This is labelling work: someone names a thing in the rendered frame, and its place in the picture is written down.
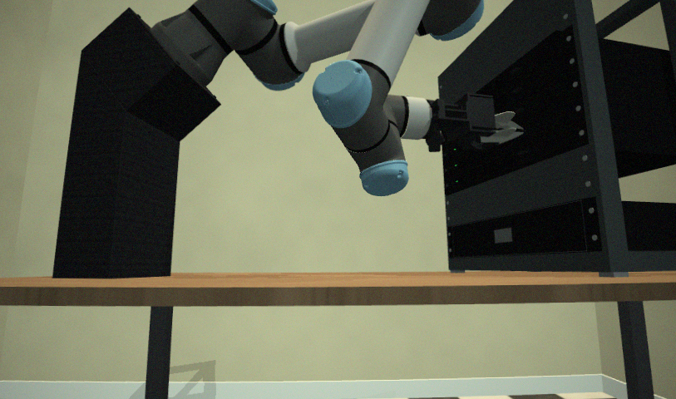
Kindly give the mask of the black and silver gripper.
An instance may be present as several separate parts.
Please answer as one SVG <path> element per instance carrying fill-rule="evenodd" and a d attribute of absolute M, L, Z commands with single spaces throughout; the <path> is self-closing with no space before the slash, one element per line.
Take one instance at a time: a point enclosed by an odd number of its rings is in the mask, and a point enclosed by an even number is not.
<path fill-rule="evenodd" d="M 496 114 L 492 97 L 466 93 L 454 104 L 447 104 L 444 99 L 427 100 L 432 108 L 432 118 L 422 139 L 431 139 L 436 130 L 443 131 L 447 142 L 453 146 L 483 151 L 522 135 L 524 131 L 520 130 L 523 128 L 511 121 L 515 113 Z M 494 131 L 495 128 L 503 130 Z"/>

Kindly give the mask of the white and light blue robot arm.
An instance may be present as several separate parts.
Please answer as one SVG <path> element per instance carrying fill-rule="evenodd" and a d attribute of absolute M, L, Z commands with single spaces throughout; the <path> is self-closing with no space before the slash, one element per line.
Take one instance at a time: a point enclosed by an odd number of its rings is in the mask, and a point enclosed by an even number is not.
<path fill-rule="evenodd" d="M 203 87 L 233 50 L 272 91 L 295 86 L 312 63 L 350 51 L 318 74 L 313 98 L 357 163 L 364 190 L 402 190 L 409 176 L 401 139 L 420 140 L 432 108 L 424 98 L 388 92 L 415 34 L 461 37 L 480 21 L 484 0 L 367 0 L 300 26 L 279 25 L 277 11 L 273 0 L 197 0 L 150 31 Z"/>

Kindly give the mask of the dark grey server rack frame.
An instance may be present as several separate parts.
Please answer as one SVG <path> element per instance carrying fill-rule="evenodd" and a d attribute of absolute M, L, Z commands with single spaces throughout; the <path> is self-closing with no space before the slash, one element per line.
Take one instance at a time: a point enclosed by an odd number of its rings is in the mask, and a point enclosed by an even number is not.
<path fill-rule="evenodd" d="M 669 51 L 604 39 L 658 2 Z M 438 90 L 493 96 L 524 131 L 483 151 L 441 131 L 451 273 L 676 271 L 676 203 L 619 188 L 676 165 L 676 0 L 629 0 L 596 24 L 591 0 L 513 0 Z"/>

